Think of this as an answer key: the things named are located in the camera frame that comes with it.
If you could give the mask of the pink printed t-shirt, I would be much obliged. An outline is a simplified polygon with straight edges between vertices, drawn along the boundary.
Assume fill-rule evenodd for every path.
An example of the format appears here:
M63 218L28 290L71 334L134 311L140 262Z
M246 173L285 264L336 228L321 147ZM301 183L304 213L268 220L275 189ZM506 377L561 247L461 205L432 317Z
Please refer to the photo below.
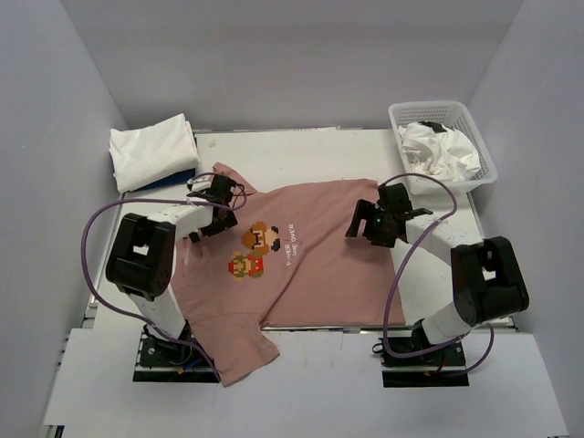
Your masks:
M373 180L247 187L234 227L176 246L172 291L223 385L278 356L263 328L378 327L405 321L391 252L349 238Z

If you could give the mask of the white printed t-shirt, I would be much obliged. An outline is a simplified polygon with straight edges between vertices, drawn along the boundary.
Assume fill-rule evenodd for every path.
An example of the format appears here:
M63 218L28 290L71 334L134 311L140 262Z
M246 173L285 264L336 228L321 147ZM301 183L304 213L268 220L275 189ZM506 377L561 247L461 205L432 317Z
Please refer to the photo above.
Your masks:
M470 181L481 169L476 147L459 130L419 121L399 127L398 134L407 172L458 183Z

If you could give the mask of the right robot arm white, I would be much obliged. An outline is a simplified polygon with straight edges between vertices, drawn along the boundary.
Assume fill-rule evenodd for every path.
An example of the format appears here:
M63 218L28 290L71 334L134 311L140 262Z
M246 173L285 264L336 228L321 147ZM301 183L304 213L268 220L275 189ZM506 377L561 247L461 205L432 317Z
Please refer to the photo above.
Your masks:
M417 248L451 268L452 301L430 317L416 322L412 331L413 356L431 364L445 346L495 319L527 310L529 295L511 242L503 236L482 238L448 224L425 208L414 209L402 183L382 185L375 203L357 201L346 237L362 235L379 247L397 241L410 246L391 284L397 289L401 273Z

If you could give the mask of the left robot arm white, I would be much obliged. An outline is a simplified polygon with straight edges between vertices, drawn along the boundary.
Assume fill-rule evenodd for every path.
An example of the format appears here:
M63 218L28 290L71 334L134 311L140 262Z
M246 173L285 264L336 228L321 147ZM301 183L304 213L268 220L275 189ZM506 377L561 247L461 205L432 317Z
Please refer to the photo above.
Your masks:
M232 201L245 201L243 185L219 174L195 177L187 188L183 201L156 214L125 214L106 264L108 281L129 297L149 332L164 339L162 354L174 364L185 363L193 353L191 330L171 287L175 245L234 227Z

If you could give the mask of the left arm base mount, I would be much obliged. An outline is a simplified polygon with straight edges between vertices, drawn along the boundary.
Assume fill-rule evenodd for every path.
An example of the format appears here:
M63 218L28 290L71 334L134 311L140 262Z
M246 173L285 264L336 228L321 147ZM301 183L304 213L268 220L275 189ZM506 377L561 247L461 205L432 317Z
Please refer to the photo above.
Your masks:
M139 383L219 383L203 354L192 345L170 342L147 325L141 330L132 381Z

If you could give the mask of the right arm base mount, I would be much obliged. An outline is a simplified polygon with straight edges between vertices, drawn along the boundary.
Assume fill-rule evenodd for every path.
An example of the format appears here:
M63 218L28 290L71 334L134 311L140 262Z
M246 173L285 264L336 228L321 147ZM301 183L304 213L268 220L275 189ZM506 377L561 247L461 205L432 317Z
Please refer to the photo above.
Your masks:
M381 360L386 389L462 388L469 386L466 357L460 339L432 345L422 321L406 328L389 328L371 348Z

